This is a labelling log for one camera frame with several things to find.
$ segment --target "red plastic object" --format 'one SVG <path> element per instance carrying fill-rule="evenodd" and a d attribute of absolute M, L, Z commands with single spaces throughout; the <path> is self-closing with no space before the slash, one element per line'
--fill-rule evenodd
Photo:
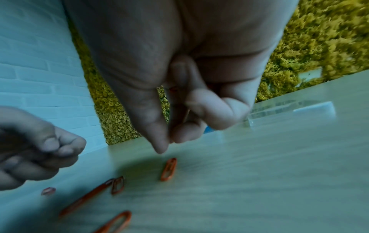
<path fill-rule="evenodd" d="M 50 195 L 53 195 L 56 191 L 57 191 L 56 188 L 48 187 L 42 190 L 41 196 L 50 196 Z"/>
<path fill-rule="evenodd" d="M 176 166 L 177 166 L 176 158 L 168 159 L 168 161 L 166 162 L 165 168 L 161 174 L 160 180 L 167 181 L 167 180 L 172 179 L 174 171 L 176 170 Z"/>
<path fill-rule="evenodd" d="M 78 207 L 80 207 L 81 205 L 83 205 L 85 202 L 87 202 L 88 200 L 90 200 L 94 196 L 98 195 L 99 193 L 101 193 L 102 191 L 104 191 L 105 189 L 107 189 L 109 186 L 112 185 L 113 182 L 114 182 L 114 179 L 110 179 L 110 180 L 107 180 L 106 182 L 104 182 L 103 184 L 99 185 L 98 187 L 94 188 L 91 192 L 89 192 L 88 194 L 84 195 L 83 197 L 81 197 L 77 201 L 73 202 L 72 204 L 70 204 L 66 208 L 64 208 L 59 213 L 59 217 L 63 217 L 65 215 L 73 212 Z"/>
<path fill-rule="evenodd" d="M 113 219 L 111 219 L 109 222 L 107 222 L 104 226 L 102 226 L 100 229 L 98 229 L 97 231 L 95 231 L 94 233 L 108 233 L 110 230 L 110 227 L 113 225 L 113 223 L 115 223 L 115 221 L 117 221 L 120 218 L 126 218 L 123 223 L 116 229 L 114 230 L 112 233 L 118 233 L 120 231 L 122 231 L 125 227 L 128 226 L 128 224 L 131 221 L 132 218 L 132 213 L 130 211 L 124 211 L 120 214 L 118 214 L 117 216 L 115 216 Z"/>
<path fill-rule="evenodd" d="M 111 194 L 112 195 L 118 194 L 122 192 L 123 189 L 124 189 L 124 177 L 121 176 L 121 177 L 116 178 L 113 181 L 113 187 L 111 188 Z"/>

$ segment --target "wood grain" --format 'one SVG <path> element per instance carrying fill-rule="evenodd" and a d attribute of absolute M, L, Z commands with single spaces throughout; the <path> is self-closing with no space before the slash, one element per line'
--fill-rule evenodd
<path fill-rule="evenodd" d="M 127 233 L 310 233 L 369 231 L 369 71 L 257 103 L 331 102 L 279 112 L 156 155 L 135 139 L 82 156 L 51 181 L 0 193 L 0 232 L 93 232 L 132 211 Z M 161 182 L 169 158 L 174 177 Z M 106 191 L 69 217 L 67 204 L 111 177 Z M 40 195 L 42 187 L 57 189 Z"/>

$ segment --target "human hand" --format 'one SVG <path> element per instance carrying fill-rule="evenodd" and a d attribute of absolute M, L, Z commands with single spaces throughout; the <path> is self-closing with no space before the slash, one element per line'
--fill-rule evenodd
<path fill-rule="evenodd" d="M 206 124 L 225 129 L 251 111 L 297 3 L 65 0 L 101 75 L 158 153 L 199 138 Z M 169 127 L 159 86 L 170 103 Z"/>
<path fill-rule="evenodd" d="M 78 160 L 86 140 L 13 107 L 0 106 L 0 190 L 46 180 Z"/>

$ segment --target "green moss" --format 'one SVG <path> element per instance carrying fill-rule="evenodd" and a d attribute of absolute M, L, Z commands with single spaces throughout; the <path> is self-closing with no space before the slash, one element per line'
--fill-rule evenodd
<path fill-rule="evenodd" d="M 114 93 L 95 68 L 89 50 L 70 23 L 95 110 L 109 145 L 140 135 Z M 299 73 L 322 67 L 322 77 L 308 82 Z M 255 101 L 263 101 L 369 68 L 369 0 L 300 0 L 271 55 Z M 158 89 L 163 113 L 169 104 Z"/>

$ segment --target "brick wall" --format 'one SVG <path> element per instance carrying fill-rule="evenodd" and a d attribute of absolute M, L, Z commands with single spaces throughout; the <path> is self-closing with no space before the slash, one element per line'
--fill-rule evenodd
<path fill-rule="evenodd" d="M 0 0 L 0 105 L 106 146 L 59 0 Z"/>

